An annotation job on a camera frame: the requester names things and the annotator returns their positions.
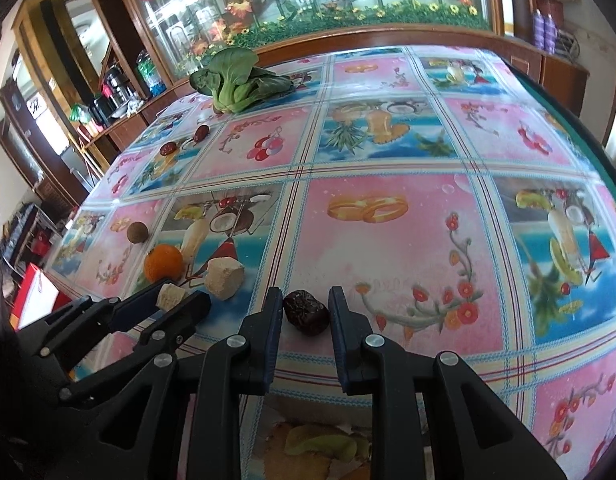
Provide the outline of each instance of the metal screw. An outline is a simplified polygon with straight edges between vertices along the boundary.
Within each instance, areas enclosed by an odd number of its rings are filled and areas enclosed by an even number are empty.
[[[72,397],[72,392],[68,388],[62,388],[59,390],[59,398],[61,400],[68,400]]]
[[[380,336],[379,334],[370,334],[365,338],[365,343],[368,346],[379,347],[383,346],[385,342],[386,340],[383,338],[383,336]]]
[[[459,362],[459,356],[454,352],[443,352],[439,357],[439,361],[446,366],[454,366]]]
[[[246,344],[246,338],[243,335],[231,335],[226,343],[230,348],[239,348],[240,346],[244,346]]]
[[[166,366],[170,366],[172,362],[172,355],[170,354],[159,354],[155,356],[152,360],[157,368],[165,368]]]

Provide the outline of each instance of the wooden cabinet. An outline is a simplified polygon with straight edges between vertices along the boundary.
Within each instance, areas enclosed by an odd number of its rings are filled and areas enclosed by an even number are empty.
[[[123,0],[92,0],[106,30],[115,56],[133,88],[143,98],[150,95],[144,78],[137,70],[137,57],[145,48],[134,28]]]
[[[106,130],[106,135],[113,140],[120,151],[123,152],[139,137],[149,123],[146,122],[141,114],[134,114],[127,119],[117,121]]]
[[[179,81],[173,87],[173,91],[177,95],[177,99],[181,99],[182,97],[185,97],[187,95],[194,94],[195,92],[197,92],[194,88],[192,88],[192,86],[190,86],[190,81],[187,78]]]
[[[146,120],[146,124],[150,124],[157,118],[160,112],[168,108],[177,99],[179,99],[179,97],[172,91],[172,88],[168,89],[163,92],[163,94],[150,100],[148,104],[144,105],[144,107],[139,110],[139,113],[144,117],[144,120]]]
[[[540,83],[559,103],[574,115],[584,104],[588,72],[555,56],[545,56]]]

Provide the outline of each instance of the printed flower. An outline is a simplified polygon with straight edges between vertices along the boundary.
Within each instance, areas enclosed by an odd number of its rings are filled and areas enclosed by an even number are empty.
[[[616,380],[616,374],[612,374],[609,378],[608,378],[608,386],[606,387],[606,389],[610,392],[612,391],[612,387],[614,386],[614,381]]]
[[[450,287],[447,287],[444,291],[443,291],[443,304],[447,305],[448,303],[450,303],[452,300],[454,299],[454,293],[453,290]]]
[[[474,293],[474,287],[470,282],[459,282],[457,290],[459,291],[460,297],[465,299],[468,299]]]
[[[478,307],[476,303],[463,303],[457,311],[459,320],[464,325],[471,325],[478,319]]]
[[[594,453],[592,453],[592,458],[590,459],[590,469],[596,466],[596,463],[599,461],[599,457],[601,455],[601,451],[603,451],[603,448],[605,448],[605,439],[601,440],[599,447],[594,450]]]
[[[559,433],[561,433],[562,429],[563,429],[563,421],[553,422],[552,425],[550,426],[550,431],[548,432],[548,435],[550,435],[551,437],[557,436]]]
[[[445,315],[445,320],[443,321],[443,325],[448,330],[459,330],[463,323],[459,319],[459,314],[456,310],[451,310]]]
[[[245,18],[248,12],[252,12],[252,7],[250,6],[250,2],[248,0],[244,0],[242,2],[230,2],[226,7],[228,11],[233,15],[239,18]]]
[[[370,292],[370,283],[357,283],[355,285],[355,290],[363,296]]]
[[[383,332],[383,329],[386,328],[386,324],[388,323],[385,319],[385,316],[382,316],[381,314],[379,314],[377,315],[376,320],[377,320],[377,325],[379,326],[379,332]]]
[[[409,327],[409,326],[403,327],[403,339],[406,340],[406,343],[410,342],[414,334],[415,334],[415,330],[412,327]]]
[[[566,415],[568,415],[568,401],[566,399],[561,399],[554,410],[555,422],[563,421]]]
[[[535,142],[526,135],[525,130],[523,128],[519,128],[518,130],[519,135],[521,136],[521,140],[523,140],[523,143],[530,148],[531,150],[534,149],[535,146]]]
[[[427,291],[422,288],[412,287],[412,297],[417,301],[427,301],[428,295]]]
[[[458,264],[461,260],[461,257],[459,256],[459,252],[456,250],[452,250],[450,251],[450,264],[451,266],[455,266],[456,264]]]
[[[459,219],[454,218],[453,216],[448,216],[448,218],[445,219],[445,226],[450,231],[456,231],[459,228]]]

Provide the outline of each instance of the printed fruit pattern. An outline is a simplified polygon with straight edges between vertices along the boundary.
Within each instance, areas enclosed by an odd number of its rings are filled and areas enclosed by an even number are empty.
[[[234,204],[237,201],[237,197],[235,196],[227,196],[221,200],[219,200],[219,209],[224,209],[227,206]]]
[[[276,155],[283,148],[283,137],[281,134],[281,128],[275,128],[275,130],[268,136],[261,137],[255,142],[254,148],[252,148],[246,158],[254,158],[256,161],[261,162],[266,160],[271,155]]]

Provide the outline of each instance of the wooden door frame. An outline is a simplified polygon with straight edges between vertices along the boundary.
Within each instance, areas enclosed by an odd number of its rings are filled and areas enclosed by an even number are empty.
[[[174,76],[170,71],[168,64],[165,62],[161,49],[157,45],[144,16],[139,9],[137,0],[123,0],[131,20],[133,20],[134,28],[136,28],[139,37],[144,42],[144,46],[150,54],[150,59],[155,65],[157,72],[161,76],[162,81],[165,83],[166,88],[171,88],[174,82]]]
[[[25,110],[15,110],[14,104],[11,99],[8,99],[7,95],[17,95],[19,99],[21,99],[22,108]],[[59,193],[67,200],[67,202],[71,203],[75,206],[80,206],[88,197],[88,192],[79,182],[79,180],[70,173],[68,166],[61,159],[59,155],[54,153],[54,150],[46,140],[46,138],[41,133],[41,130],[38,128],[36,121],[33,119],[30,111],[28,110],[28,106],[26,105],[26,101],[24,100],[19,88],[17,87],[15,81],[10,78],[6,81],[6,84],[0,89],[0,102],[2,103],[3,109],[6,113],[6,117],[10,121],[13,128],[18,131],[18,134],[21,136],[21,139],[27,145],[30,153],[35,157],[35,160],[42,168],[45,176],[52,180],[54,186],[59,191]],[[37,129],[35,132],[35,139],[38,142],[44,142],[48,146],[44,146],[44,150],[47,152],[47,155],[44,156],[42,153],[39,153],[32,142],[30,142],[28,135],[26,132],[30,132],[34,128]],[[53,155],[56,156],[58,160],[51,160]],[[57,164],[63,164],[66,167],[66,174],[64,175],[56,175],[54,174],[53,167],[56,168]]]

